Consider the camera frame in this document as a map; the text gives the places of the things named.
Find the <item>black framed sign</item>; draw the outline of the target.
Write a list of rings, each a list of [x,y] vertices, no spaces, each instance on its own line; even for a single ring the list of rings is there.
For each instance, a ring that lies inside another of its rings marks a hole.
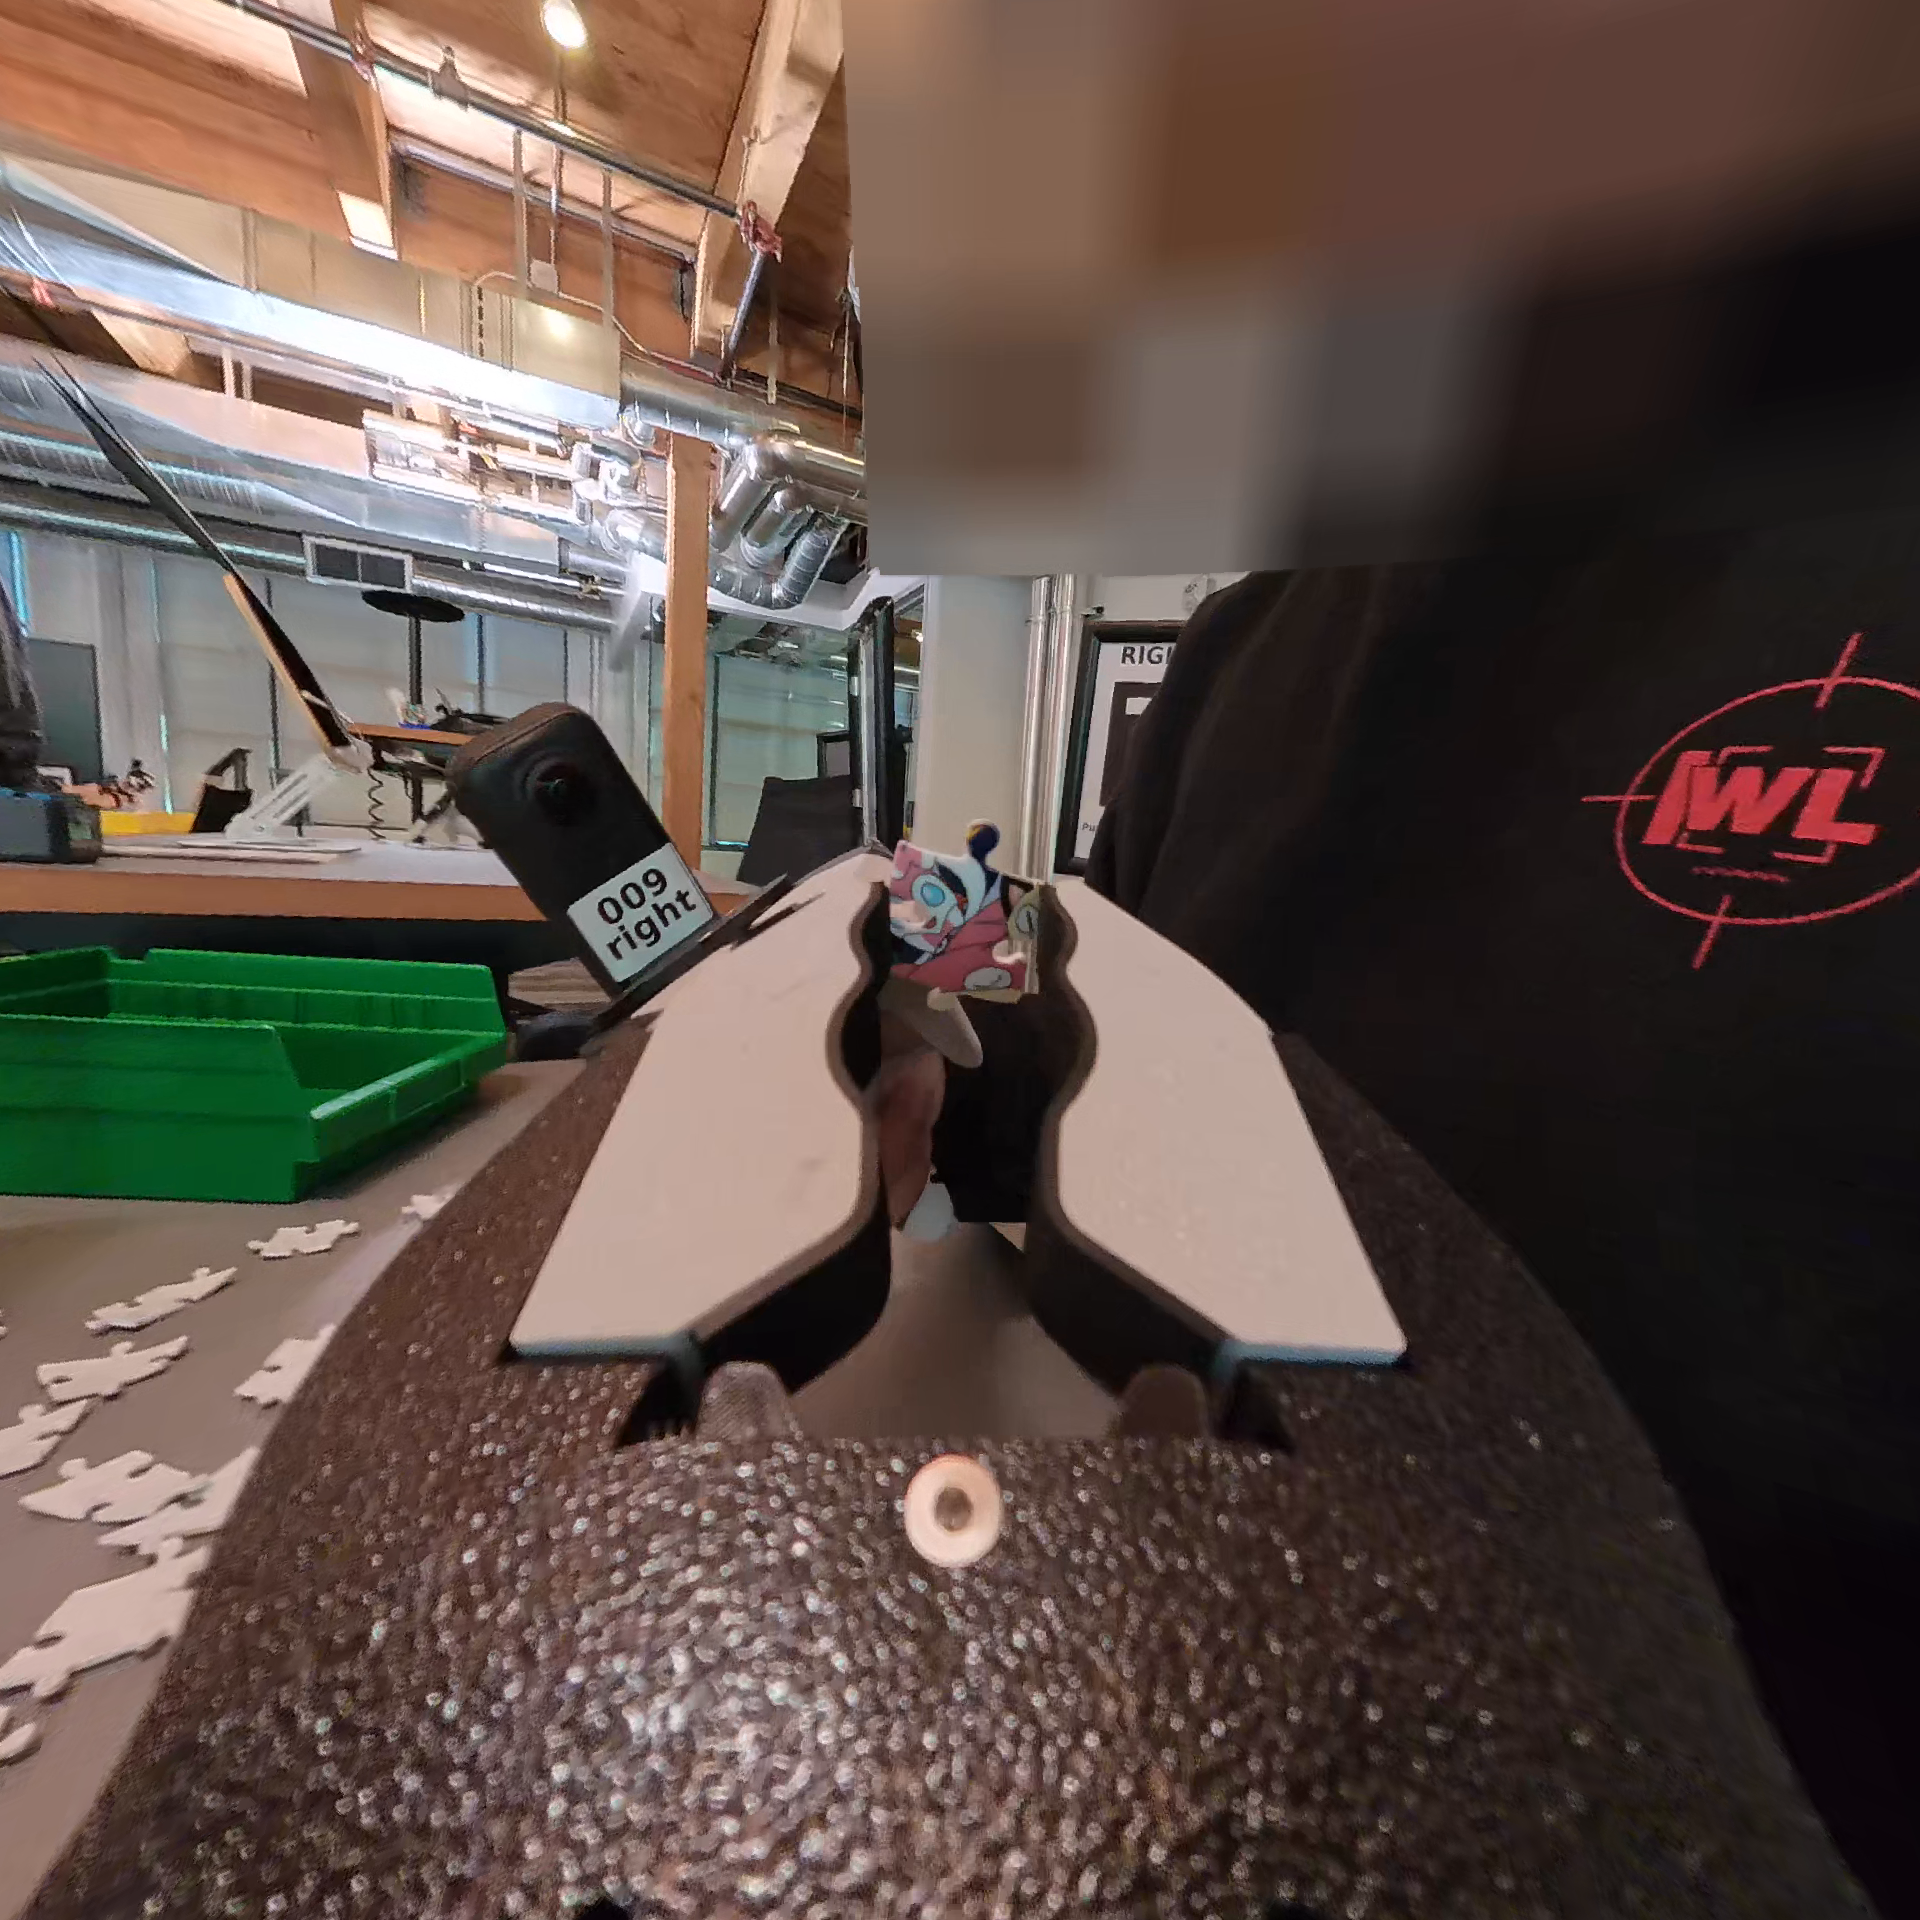
[[[1181,629],[1172,620],[1084,622],[1063,748],[1056,873],[1084,873]]]

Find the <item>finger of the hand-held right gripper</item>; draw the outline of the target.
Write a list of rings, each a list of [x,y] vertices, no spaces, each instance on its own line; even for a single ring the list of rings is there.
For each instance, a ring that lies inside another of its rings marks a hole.
[[[846,853],[820,868],[798,878],[778,878],[764,884],[748,903],[721,917],[708,931],[700,933],[689,945],[677,948],[657,966],[652,966],[623,993],[590,1018],[590,1035],[601,1037],[610,1028],[633,1019],[655,1001],[682,973],[702,963],[749,945],[769,933],[782,918],[801,913],[809,906],[828,898],[828,890],[840,881],[885,881],[890,868],[890,850],[886,846],[863,846]]]

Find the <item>wooden desk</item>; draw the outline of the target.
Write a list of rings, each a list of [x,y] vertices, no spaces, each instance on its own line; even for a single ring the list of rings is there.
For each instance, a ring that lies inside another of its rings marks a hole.
[[[80,865],[6,861],[2,908],[10,917],[541,922],[482,847],[358,838],[336,850],[224,850],[207,835],[111,838]]]

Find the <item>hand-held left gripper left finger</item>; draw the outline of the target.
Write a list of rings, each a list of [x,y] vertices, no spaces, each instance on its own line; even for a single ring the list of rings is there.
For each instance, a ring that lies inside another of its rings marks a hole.
[[[890,1241],[858,1077],[885,922],[885,881],[833,882],[660,997],[514,1357],[816,1379],[872,1331]]]

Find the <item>tilted display board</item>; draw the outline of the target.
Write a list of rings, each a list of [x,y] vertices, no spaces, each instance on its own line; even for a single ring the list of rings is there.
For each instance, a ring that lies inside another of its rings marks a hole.
[[[241,572],[225,567],[224,587],[239,617],[253,634],[260,652],[271,662],[278,684],[303,714],[324,757],[337,765],[365,762],[365,741],[350,727],[336,702],[328,699],[313,667],[303,661],[276,614],[253,593]]]

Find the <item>person's right hand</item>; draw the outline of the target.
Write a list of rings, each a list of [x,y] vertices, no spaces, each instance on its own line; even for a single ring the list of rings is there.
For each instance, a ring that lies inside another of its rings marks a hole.
[[[935,1046],[912,1045],[886,1053],[869,1086],[882,1198],[895,1229],[912,1215],[929,1182],[944,1074],[945,1061]]]

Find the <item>blue equipment case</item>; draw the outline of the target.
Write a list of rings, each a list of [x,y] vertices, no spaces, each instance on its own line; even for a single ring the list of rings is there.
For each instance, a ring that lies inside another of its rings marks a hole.
[[[88,867],[102,854],[100,812],[53,789],[10,789],[0,796],[0,859],[39,867]]]

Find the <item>wooden support post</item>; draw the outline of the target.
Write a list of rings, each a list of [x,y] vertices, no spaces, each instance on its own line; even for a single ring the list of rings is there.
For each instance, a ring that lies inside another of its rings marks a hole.
[[[692,871],[703,861],[705,617],[713,445],[670,435],[662,541],[660,821]]]

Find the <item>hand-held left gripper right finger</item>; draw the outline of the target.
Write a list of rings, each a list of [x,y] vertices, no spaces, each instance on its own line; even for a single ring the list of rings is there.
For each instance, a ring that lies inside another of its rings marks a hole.
[[[1025,1284],[1106,1388],[1176,1365],[1392,1365],[1400,1331],[1265,1021],[1074,881],[1040,913],[1045,1061]]]

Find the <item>pink printed puzzle piece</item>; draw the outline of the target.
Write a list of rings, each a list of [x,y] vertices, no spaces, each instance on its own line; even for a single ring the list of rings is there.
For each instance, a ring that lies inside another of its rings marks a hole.
[[[886,881],[890,973],[950,998],[1017,1001],[1040,988],[1040,898],[997,868],[1000,829],[973,821],[957,853],[897,841]]]

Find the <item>spread of white puzzle pieces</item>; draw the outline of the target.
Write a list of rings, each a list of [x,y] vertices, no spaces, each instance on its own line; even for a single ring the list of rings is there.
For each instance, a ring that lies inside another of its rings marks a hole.
[[[145,1286],[128,1303],[93,1309],[87,1331],[114,1332],[114,1343],[36,1369],[39,1397],[23,1404],[4,1426],[4,1478],[41,1469],[57,1443],[92,1410],[178,1365],[189,1348],[186,1335],[140,1346],[135,1332],[210,1301],[236,1275],[236,1267],[196,1267],[184,1281]],[[6,1654],[4,1767],[29,1757],[41,1741],[41,1718],[20,1718],[32,1703],[58,1698],[96,1668],[143,1660],[181,1633],[210,1542],[224,1529],[260,1450],[241,1446],[210,1471],[182,1469],[141,1446],[102,1460],[65,1457],[42,1485],[17,1497],[23,1510],[93,1529],[104,1550],[128,1553],[135,1564],[70,1591],[32,1639]]]

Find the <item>green plastic bin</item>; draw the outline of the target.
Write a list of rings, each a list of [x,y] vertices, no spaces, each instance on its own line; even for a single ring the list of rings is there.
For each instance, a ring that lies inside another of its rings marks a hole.
[[[2,963],[2,1194],[273,1203],[506,1062],[484,966],[109,948]]]

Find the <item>silver air duct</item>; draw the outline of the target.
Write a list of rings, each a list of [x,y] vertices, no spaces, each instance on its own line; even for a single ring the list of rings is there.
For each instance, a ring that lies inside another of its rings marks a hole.
[[[616,326],[248,209],[4,151],[4,291],[132,334],[81,367],[151,460],[236,511],[541,577],[657,587],[665,458],[705,447],[711,590],[818,596],[865,527],[863,463],[798,420],[623,350]]]

